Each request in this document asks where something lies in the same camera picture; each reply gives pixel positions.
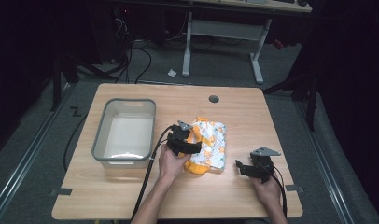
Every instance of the hand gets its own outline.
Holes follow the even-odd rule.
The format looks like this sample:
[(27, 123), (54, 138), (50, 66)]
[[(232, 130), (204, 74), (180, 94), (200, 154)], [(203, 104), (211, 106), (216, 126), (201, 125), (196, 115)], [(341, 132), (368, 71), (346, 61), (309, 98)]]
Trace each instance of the hand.
[(260, 201), (269, 208), (270, 206), (280, 207), (280, 187), (273, 178), (262, 184), (260, 178), (250, 177), (251, 182), (256, 188)]
[(288, 224), (283, 209), (280, 206), (280, 186), (270, 178), (267, 182), (261, 182), (260, 178), (250, 177), (251, 183), (256, 188), (260, 201), (265, 206), (272, 224)]
[(160, 179), (168, 179), (173, 181), (183, 170), (183, 166), (190, 159), (190, 154), (184, 157), (177, 157), (165, 144), (161, 145), (160, 163)]

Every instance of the human hand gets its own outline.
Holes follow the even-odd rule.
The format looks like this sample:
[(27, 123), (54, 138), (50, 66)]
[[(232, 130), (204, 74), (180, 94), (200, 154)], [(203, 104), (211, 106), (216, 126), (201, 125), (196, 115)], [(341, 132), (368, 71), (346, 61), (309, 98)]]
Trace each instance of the human hand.
[(186, 161), (191, 155), (186, 154), (183, 157), (177, 157), (165, 144), (161, 145), (160, 163), (160, 179), (173, 181), (182, 171)]
[(267, 182), (261, 182), (260, 178), (250, 177), (251, 183), (256, 188), (257, 196), (267, 208), (280, 207), (280, 187), (277, 182), (270, 178)]

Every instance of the metal rail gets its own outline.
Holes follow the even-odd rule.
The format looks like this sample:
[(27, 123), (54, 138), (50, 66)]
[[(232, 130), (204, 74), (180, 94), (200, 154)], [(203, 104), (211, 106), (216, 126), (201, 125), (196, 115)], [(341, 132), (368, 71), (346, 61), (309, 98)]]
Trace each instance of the metal rail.
[(74, 84), (71, 84), (71, 85), (67, 84), (65, 86), (63, 99), (60, 101), (60, 104), (57, 106), (55, 111), (49, 112), (46, 120), (44, 121), (41, 128), (38, 130), (37, 134), (35, 135), (35, 139), (28, 147), (19, 165), (17, 166), (15, 171), (12, 173), (4, 189), (1, 191), (0, 218), (3, 216), (9, 203), (11, 202), (12, 198), (15, 196), (16, 191), (21, 185), (21, 182), (23, 181), (23, 179), (26, 177), (27, 173), (29, 172), (33, 162), (35, 161), (35, 158), (38, 152), (41, 150), (42, 142), (44, 138), (46, 137), (51, 124), (53, 123), (59, 111), (61, 110), (65, 100), (71, 95), (73, 90), (74, 90)]
[(314, 154), (316, 157), (316, 165), (320, 169), (321, 176), (323, 177), (327, 190), (330, 194), (332, 202), (337, 210), (338, 216), (342, 223), (355, 223), (352, 215), (350, 214), (349, 208), (346, 205), (344, 196), (341, 192), (341, 189), (335, 180), (334, 175), (329, 167), (329, 163), (324, 157), (323, 150), (321, 145), (318, 143), (316, 135), (312, 132), (306, 122), (306, 111), (301, 102), (294, 102), (294, 105), (302, 117), (303, 127), (307, 130), (308, 136), (313, 145)]

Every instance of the plastic container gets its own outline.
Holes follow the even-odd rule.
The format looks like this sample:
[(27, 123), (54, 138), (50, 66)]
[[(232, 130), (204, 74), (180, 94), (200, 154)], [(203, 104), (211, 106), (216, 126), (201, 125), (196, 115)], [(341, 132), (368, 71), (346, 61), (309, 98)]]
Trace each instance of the plastic container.
[(111, 99), (105, 104), (92, 155), (107, 168), (145, 168), (152, 150), (155, 102)]

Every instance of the table leg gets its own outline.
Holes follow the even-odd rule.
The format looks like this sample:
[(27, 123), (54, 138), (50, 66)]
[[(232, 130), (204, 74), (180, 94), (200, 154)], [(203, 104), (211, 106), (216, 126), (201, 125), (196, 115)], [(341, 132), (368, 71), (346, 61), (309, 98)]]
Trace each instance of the table leg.
[(189, 12), (189, 21), (187, 25), (187, 45), (186, 51), (184, 52), (184, 62), (183, 62), (183, 77), (188, 77), (190, 75), (190, 38), (192, 35), (192, 12)]
[(256, 52), (255, 53), (250, 53), (250, 58), (251, 58), (251, 64), (253, 65), (253, 71), (254, 71), (254, 76), (256, 77), (256, 82), (258, 84), (263, 83), (263, 78), (262, 78), (262, 73), (260, 71), (260, 65), (259, 65), (259, 56), (262, 50), (262, 46), (265, 42), (266, 35), (268, 34), (269, 27), (271, 26), (271, 19), (268, 19), (265, 22), (265, 25), (262, 29), (259, 44), (257, 46)]

